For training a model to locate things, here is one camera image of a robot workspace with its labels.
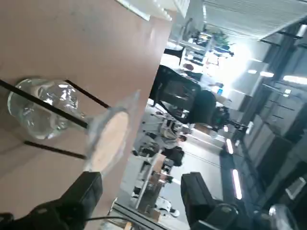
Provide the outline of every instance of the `floor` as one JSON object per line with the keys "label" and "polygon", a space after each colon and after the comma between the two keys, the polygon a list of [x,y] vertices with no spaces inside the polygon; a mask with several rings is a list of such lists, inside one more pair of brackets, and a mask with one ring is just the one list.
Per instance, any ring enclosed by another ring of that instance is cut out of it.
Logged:
{"label": "floor", "polygon": [[180,211],[179,221],[187,223],[185,208],[181,199],[180,180],[182,174],[190,172],[200,172],[211,194],[216,199],[223,199],[222,178],[220,168],[220,157],[216,152],[219,148],[203,146],[204,143],[195,143],[192,137],[188,137],[187,142],[182,144],[185,151],[183,164],[181,167],[174,167],[171,175],[174,182],[167,184],[160,195],[169,200],[172,206]]}

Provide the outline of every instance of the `glass flask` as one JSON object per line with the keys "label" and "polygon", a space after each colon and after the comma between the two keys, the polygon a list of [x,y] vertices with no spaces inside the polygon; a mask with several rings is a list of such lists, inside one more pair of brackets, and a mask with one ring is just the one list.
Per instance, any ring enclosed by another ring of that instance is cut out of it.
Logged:
{"label": "glass flask", "polygon": [[[62,80],[25,79],[16,87],[68,114],[85,120],[84,114],[78,111],[79,101],[76,89]],[[8,98],[8,109],[27,132],[37,139],[51,139],[59,136],[68,127],[79,127],[13,92]]]}

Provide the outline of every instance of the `desk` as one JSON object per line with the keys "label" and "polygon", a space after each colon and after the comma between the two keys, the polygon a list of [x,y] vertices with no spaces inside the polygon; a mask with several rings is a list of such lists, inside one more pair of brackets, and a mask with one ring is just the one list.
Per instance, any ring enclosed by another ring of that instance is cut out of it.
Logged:
{"label": "desk", "polygon": [[[8,83],[37,75],[69,79],[109,105],[141,89],[125,155],[103,179],[104,193],[93,215],[106,214],[118,193],[171,23],[147,22],[114,0],[10,0],[0,11],[0,73]],[[0,89],[0,96],[0,211],[20,217],[59,198],[82,172],[83,161],[22,145],[30,138],[7,113],[8,92]],[[105,111],[82,95],[80,106],[88,115]],[[71,129],[43,143],[83,153],[86,140]],[[98,225],[93,221],[87,228]]]}

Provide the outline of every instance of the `person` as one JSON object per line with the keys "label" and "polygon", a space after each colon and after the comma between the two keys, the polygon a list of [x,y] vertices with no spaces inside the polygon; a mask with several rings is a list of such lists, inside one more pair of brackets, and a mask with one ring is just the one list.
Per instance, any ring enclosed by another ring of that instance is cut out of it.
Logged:
{"label": "person", "polygon": [[185,63],[183,64],[183,67],[190,70],[190,71],[193,71],[194,70],[194,66],[192,66],[191,64],[189,63]]}
{"label": "person", "polygon": [[213,77],[211,77],[206,73],[203,73],[203,75],[201,76],[199,85],[203,90],[208,90],[208,91],[212,91],[213,86],[218,86],[219,88],[224,87],[224,84],[217,82]]}
{"label": "person", "polygon": [[172,149],[164,149],[161,154],[166,156],[167,159],[172,160],[174,166],[180,167],[185,153],[180,146],[176,146]]}
{"label": "person", "polygon": [[135,154],[152,142],[161,150],[176,147],[180,141],[187,140],[181,135],[181,129],[182,124],[171,115],[147,105],[133,145]]}

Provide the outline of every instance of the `metal frame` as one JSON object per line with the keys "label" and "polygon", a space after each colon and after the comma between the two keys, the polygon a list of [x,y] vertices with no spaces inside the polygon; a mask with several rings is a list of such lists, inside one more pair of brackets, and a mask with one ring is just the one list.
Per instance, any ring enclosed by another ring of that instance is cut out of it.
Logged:
{"label": "metal frame", "polygon": [[[75,89],[77,89],[79,92],[81,92],[82,94],[84,94],[85,96],[87,96],[88,98],[92,99],[93,101],[95,101],[96,103],[98,103],[99,105],[101,105],[102,107],[108,109],[110,106],[108,104],[106,104],[105,102],[101,101],[100,99],[96,98],[95,96],[93,96],[92,94],[90,94],[88,91],[84,90],[83,88],[81,88],[80,86],[76,85],[75,83],[73,83],[72,81],[70,80],[65,80],[65,82],[67,82],[68,84],[70,84],[72,87],[74,87]],[[0,86],[29,100],[29,101],[32,101],[34,102],[35,104],[38,104],[39,106],[55,113],[55,114],[58,114],[64,118],[66,118],[67,120],[87,129],[88,128],[88,124],[82,120],[80,120],[79,118],[76,118],[75,116],[71,115],[71,114],[68,114],[66,112],[64,112],[63,110],[61,109],[58,109],[46,102],[43,102],[42,100],[38,99],[37,97],[34,97],[33,95],[27,93],[27,92],[24,92],[18,88],[16,88],[15,86],[13,85],[10,85],[9,83],[3,81],[0,79]],[[46,146],[46,145],[41,145],[41,144],[37,144],[37,143],[34,143],[34,142],[31,142],[31,141],[24,141],[24,144],[25,145],[28,145],[28,146],[32,146],[32,147],[35,147],[35,148],[39,148],[39,149],[42,149],[42,150],[48,150],[48,151],[52,151],[52,152],[55,152],[55,153],[59,153],[59,154],[62,154],[62,155],[66,155],[66,156],[69,156],[69,157],[74,157],[74,158],[78,158],[78,159],[82,159],[82,160],[86,160],[87,157],[82,155],[82,154],[79,154],[79,153],[74,153],[74,152],[70,152],[70,151],[66,151],[66,150],[63,150],[63,149],[57,149],[57,148],[54,148],[54,147],[50,147],[50,146]]]}
{"label": "metal frame", "polygon": [[139,227],[147,230],[170,230],[158,224],[153,219],[141,214],[135,209],[121,205],[117,202],[114,203],[113,209],[115,212],[119,213],[121,216],[131,220],[131,222],[138,224]]}

